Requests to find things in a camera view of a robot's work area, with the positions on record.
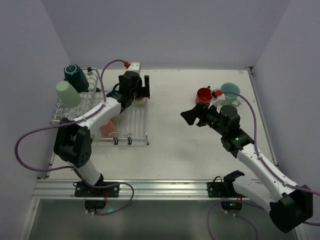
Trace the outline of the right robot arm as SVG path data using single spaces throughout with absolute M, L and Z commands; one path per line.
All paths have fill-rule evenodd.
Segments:
M 239 195 L 263 208 L 274 225 L 287 233 L 313 216 L 313 193 L 306 185 L 298 186 L 275 165 L 265 160 L 255 141 L 240 128 L 240 116 L 235 107 L 225 105 L 220 110 L 198 103 L 180 114 L 188 125 L 208 126 L 221 135 L 224 149 L 246 165 L 260 180 L 255 183 L 240 171 L 225 176 L 224 181 Z

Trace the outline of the red mug black handle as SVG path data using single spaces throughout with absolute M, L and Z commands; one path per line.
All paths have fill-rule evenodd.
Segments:
M 203 103 L 203 104 L 209 104 L 212 100 L 212 93 L 211 93 L 211 87 L 202 87 L 198 89 L 196 92 L 195 97 L 195 104 Z

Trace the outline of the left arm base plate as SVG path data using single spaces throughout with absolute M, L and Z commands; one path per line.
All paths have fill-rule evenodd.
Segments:
M 116 182 L 98 183 L 102 188 L 88 186 L 83 181 L 74 182 L 73 186 L 74 196 L 78 198 L 117 198 L 120 191 L 120 185 Z

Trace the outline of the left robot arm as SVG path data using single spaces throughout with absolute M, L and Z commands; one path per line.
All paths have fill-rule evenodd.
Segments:
M 92 135 L 111 118 L 129 108 L 136 98 L 150 98 L 150 77 L 127 70 L 118 76 L 118 84 L 86 114 L 60 121 L 53 152 L 74 168 L 86 184 L 95 186 L 102 179 L 91 161 Z

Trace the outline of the light blue mug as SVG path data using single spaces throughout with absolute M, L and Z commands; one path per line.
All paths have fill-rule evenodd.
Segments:
M 107 94 L 106 96 L 109 97 L 110 95 L 113 94 L 113 92 L 117 92 L 119 90 L 119 83 L 115 84 L 113 87 L 110 87 L 108 90 L 107 90 Z

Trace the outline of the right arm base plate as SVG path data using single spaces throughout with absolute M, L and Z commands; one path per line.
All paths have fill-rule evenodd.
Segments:
M 231 183 L 209 181 L 206 186 L 209 198 L 238 198 L 240 196 L 235 192 Z

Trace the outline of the pale green mug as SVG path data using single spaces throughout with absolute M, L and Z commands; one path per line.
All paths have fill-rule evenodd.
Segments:
M 220 87 L 221 91 L 224 93 L 225 100 L 222 102 L 222 106 L 233 106 L 239 107 L 241 102 L 238 99 L 238 95 L 241 93 L 240 88 L 234 83 L 224 83 Z

